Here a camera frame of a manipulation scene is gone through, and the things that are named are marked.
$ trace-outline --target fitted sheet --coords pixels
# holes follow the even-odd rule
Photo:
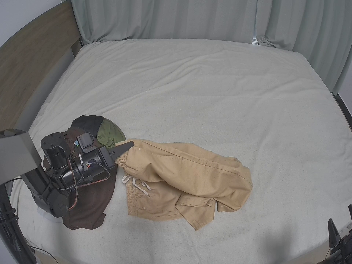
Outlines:
[[[43,104],[30,135],[67,130],[80,115],[114,121],[127,138],[189,142],[235,156],[253,190],[234,213],[200,231],[184,219],[127,214],[119,169],[101,227],[71,231],[37,212],[29,190],[11,195],[23,235],[73,263],[280,263],[350,223],[351,130],[299,53],[198,39],[141,39],[82,47]]]

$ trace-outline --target black garment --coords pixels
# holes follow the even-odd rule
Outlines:
[[[72,121],[71,127],[83,129],[92,134],[95,138],[98,133],[100,124],[103,122],[104,117],[97,115],[82,115]]]
[[[86,133],[86,130],[82,130],[76,127],[70,127],[63,135],[66,139],[75,141],[79,135]],[[74,157],[78,156],[79,149],[72,141],[67,141],[71,152],[75,149],[73,154]],[[101,147],[102,144],[94,139],[94,145]],[[48,169],[50,167],[46,157],[43,160],[43,166]],[[62,217],[62,222],[66,227],[71,230],[85,228],[93,230],[100,227],[103,224],[105,213],[104,210],[111,200],[112,194],[115,189],[117,166],[110,171],[110,178],[108,180],[78,187],[78,201],[74,208],[72,208],[65,216]],[[98,181],[107,176],[105,172],[95,177]],[[76,199],[76,192],[71,191],[69,196],[69,206],[71,207]]]

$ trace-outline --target wooden headboard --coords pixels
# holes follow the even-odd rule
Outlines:
[[[0,130],[15,127],[50,70],[70,48],[77,55],[82,47],[80,38],[71,1],[67,0],[31,21],[0,47]]]

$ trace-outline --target green-gray curtain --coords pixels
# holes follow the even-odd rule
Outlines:
[[[257,6],[257,0],[71,1],[84,44],[125,38],[251,43]]]
[[[352,44],[352,0],[258,0],[258,43],[301,53],[337,93]]]

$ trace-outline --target wooden bed frame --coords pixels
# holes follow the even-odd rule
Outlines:
[[[71,1],[67,0],[31,21],[0,47],[0,130],[19,125],[29,128],[61,75],[51,80],[50,88],[48,78],[55,78],[53,70],[67,59],[68,51],[77,55],[82,47],[80,38]]]

